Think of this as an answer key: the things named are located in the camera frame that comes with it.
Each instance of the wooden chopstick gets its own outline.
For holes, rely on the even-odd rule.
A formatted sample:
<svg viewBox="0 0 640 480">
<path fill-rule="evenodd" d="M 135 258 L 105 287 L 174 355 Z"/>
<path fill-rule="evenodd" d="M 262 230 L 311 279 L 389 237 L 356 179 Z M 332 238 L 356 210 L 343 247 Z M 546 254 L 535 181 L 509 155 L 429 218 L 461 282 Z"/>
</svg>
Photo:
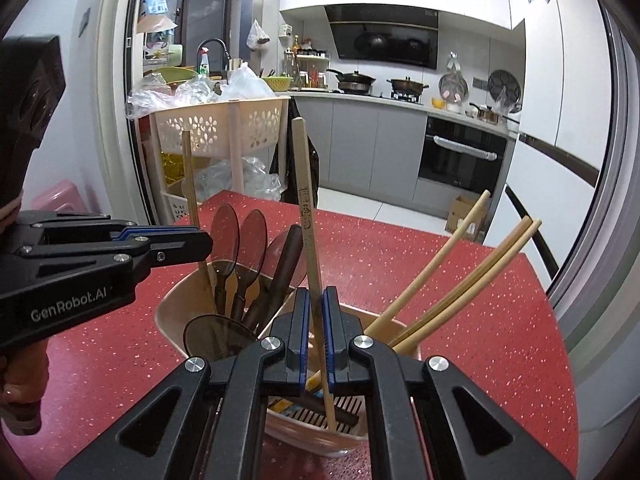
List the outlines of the wooden chopstick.
<svg viewBox="0 0 640 480">
<path fill-rule="evenodd" d="M 196 200 L 196 189 L 193 175 L 193 157 L 191 154 L 191 132 L 189 130 L 182 131 L 182 159 L 184 163 L 184 180 L 187 184 L 187 206 L 189 209 L 189 220 L 191 225 L 195 225 L 200 229 L 200 216 L 198 214 L 198 202 Z M 207 301 L 213 306 L 212 312 L 216 311 L 216 305 L 213 299 L 211 281 L 209 279 L 209 268 L 207 262 L 198 262 L 198 273 L 200 275 L 200 283 Z"/>
<path fill-rule="evenodd" d="M 364 331 L 366 335 L 372 338 L 377 338 L 385 327 L 391 322 L 391 320 L 400 312 L 409 301 L 420 291 L 427 280 L 433 275 L 433 273 L 440 267 L 445 258 L 449 255 L 453 247 L 458 243 L 460 238 L 463 237 L 469 226 L 482 214 L 487 202 L 491 198 L 491 194 L 488 191 L 482 193 L 476 204 L 462 223 L 458 226 L 453 236 L 447 240 L 447 243 L 438 251 L 433 259 L 427 264 L 420 274 L 411 282 L 411 284 L 396 298 L 396 300 L 389 305 L 386 310 L 378 316 L 371 325 Z"/>
<path fill-rule="evenodd" d="M 427 312 L 425 312 L 418 320 L 408 326 L 396 338 L 389 342 L 389 346 L 393 348 L 398 343 L 407 339 L 411 334 L 417 332 L 421 327 L 434 319 L 438 314 L 449 307 L 454 301 L 468 291 L 471 286 L 482 278 L 489 269 L 491 269 L 501 257 L 503 257 L 511 247 L 520 239 L 520 237 L 531 226 L 532 220 L 525 216 L 518 225 L 509 233 L 509 235 L 498 245 L 492 252 L 478 265 L 464 280 L 453 288 L 444 298 L 437 302 Z"/>
<path fill-rule="evenodd" d="M 531 240 L 531 237 L 540 228 L 542 222 L 536 220 L 527 229 L 527 231 L 519 238 L 519 240 L 506 252 L 506 254 L 498 260 L 498 262 L 489 271 L 482 276 L 477 282 L 475 282 L 468 291 L 454 301 L 449 308 L 439 313 L 434 319 L 430 320 L 424 326 L 416 330 L 404 341 L 394 346 L 394 350 L 399 353 L 406 353 L 411 349 L 417 347 L 422 341 L 428 338 L 431 334 L 436 332 L 441 326 L 443 326 L 449 319 L 454 317 L 462 309 L 464 309 L 473 299 L 480 294 L 494 279 L 502 272 L 502 270 L 511 263 L 511 261 L 518 255 L 526 243 Z"/>
<path fill-rule="evenodd" d="M 320 363 L 320 381 L 324 395 L 327 425 L 336 431 L 334 396 L 329 392 L 326 376 L 326 356 L 324 355 L 324 324 L 322 323 L 322 276 L 320 261 L 316 248 L 316 225 L 314 222 L 313 190 L 311 187 L 311 164 L 309 162 L 309 145 L 306 138 L 305 120 L 296 118 L 291 121 L 293 132 L 293 155 L 296 164 L 296 181 L 298 184 L 298 203 L 300 205 L 300 223 L 302 239 L 306 254 L 306 272 L 311 300 L 311 316 L 313 333 L 316 338 L 316 350 Z"/>
</svg>

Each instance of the screw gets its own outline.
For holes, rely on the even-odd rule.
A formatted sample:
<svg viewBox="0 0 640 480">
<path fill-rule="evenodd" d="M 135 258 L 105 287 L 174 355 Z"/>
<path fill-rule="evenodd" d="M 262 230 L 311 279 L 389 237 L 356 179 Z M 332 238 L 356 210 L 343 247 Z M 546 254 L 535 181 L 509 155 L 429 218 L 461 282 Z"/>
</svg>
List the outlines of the screw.
<svg viewBox="0 0 640 480">
<path fill-rule="evenodd" d="M 358 348 L 366 350 L 367 348 L 371 348 L 373 346 L 373 339 L 368 335 L 357 335 L 353 338 L 353 344 Z"/>
<path fill-rule="evenodd" d="M 431 370 L 435 370 L 436 372 L 443 372 L 447 368 L 449 368 L 449 361 L 447 361 L 444 357 L 436 355 L 429 359 L 429 367 Z"/>
<path fill-rule="evenodd" d="M 277 337 L 268 336 L 265 337 L 262 341 L 260 341 L 260 346 L 265 350 L 275 350 L 276 348 L 280 348 L 282 343 Z"/>
<path fill-rule="evenodd" d="M 199 372 L 204 368 L 205 362 L 201 357 L 190 357 L 184 362 L 184 367 L 190 372 Z"/>
</svg>

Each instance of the pink container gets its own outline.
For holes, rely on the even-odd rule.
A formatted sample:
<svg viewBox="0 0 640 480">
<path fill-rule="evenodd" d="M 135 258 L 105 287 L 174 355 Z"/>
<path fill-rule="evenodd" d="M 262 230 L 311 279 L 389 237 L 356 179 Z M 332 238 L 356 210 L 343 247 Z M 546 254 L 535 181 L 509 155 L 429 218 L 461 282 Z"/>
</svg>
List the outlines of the pink container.
<svg viewBox="0 0 640 480">
<path fill-rule="evenodd" d="M 86 213 L 86 205 L 82 201 L 78 188 L 70 180 L 63 180 L 38 195 L 31 202 L 31 209 L 60 213 Z"/>
</svg>

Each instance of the range hood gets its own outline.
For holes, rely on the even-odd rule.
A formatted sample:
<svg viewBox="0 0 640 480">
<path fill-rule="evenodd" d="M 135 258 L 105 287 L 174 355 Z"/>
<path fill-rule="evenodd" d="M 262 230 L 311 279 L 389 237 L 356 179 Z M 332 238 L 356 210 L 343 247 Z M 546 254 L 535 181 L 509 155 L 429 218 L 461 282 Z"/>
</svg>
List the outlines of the range hood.
<svg viewBox="0 0 640 480">
<path fill-rule="evenodd" d="M 362 59 L 436 70 L 438 11 L 383 4 L 326 6 L 340 59 Z"/>
</svg>

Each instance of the kitchen counter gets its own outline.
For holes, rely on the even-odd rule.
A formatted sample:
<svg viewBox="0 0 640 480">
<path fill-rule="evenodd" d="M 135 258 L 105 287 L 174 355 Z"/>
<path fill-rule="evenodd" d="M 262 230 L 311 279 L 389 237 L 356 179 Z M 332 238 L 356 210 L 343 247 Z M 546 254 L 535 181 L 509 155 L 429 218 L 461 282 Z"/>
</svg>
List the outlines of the kitchen counter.
<svg viewBox="0 0 640 480">
<path fill-rule="evenodd" d="M 234 206 L 241 221 L 260 208 L 270 239 L 299 220 L 297 206 L 223 192 L 201 207 L 203 228 L 209 229 L 224 202 Z M 381 312 L 395 299 L 447 240 L 323 211 L 317 221 L 324 284 L 335 285 L 343 303 L 372 312 Z M 460 242 L 398 318 L 416 319 L 489 252 Z M 31 437 L 8 436 L 37 480 L 51 480 L 182 361 L 156 329 L 154 313 L 172 286 L 195 269 L 195 264 L 155 269 L 138 286 L 135 303 L 52 338 L 42 430 Z M 553 311 L 524 255 L 421 349 L 423 356 L 449 358 L 576 473 L 578 421 L 568 357 Z M 261 477 L 366 480 L 369 451 L 363 446 L 346 458 L 329 460 L 265 437 Z"/>
<path fill-rule="evenodd" d="M 421 104 L 414 104 L 414 103 L 405 103 L 403 101 L 397 101 L 395 99 L 372 97 L 372 96 L 366 96 L 366 95 L 338 94 L 333 92 L 318 92 L 318 91 L 311 91 L 311 92 L 293 91 L 293 92 L 284 92 L 278 95 L 291 95 L 296 98 L 360 101 L 368 104 L 382 104 L 385 106 L 405 108 L 407 110 L 424 112 L 431 117 L 438 117 L 440 119 L 452 121 L 454 123 L 464 124 L 465 126 L 472 126 L 473 128 L 477 128 L 478 130 L 489 132 L 494 135 L 499 135 L 507 139 L 513 139 L 513 140 L 518 139 L 518 134 L 509 131 L 507 129 L 507 126 L 505 126 L 504 124 L 497 124 L 497 125 L 489 124 L 487 122 L 480 121 L 478 119 L 467 117 L 465 114 L 457 114 L 455 112 L 449 112 L 447 110 L 439 110 L 438 108 L 435 108 L 430 104 L 421 105 Z"/>
</svg>

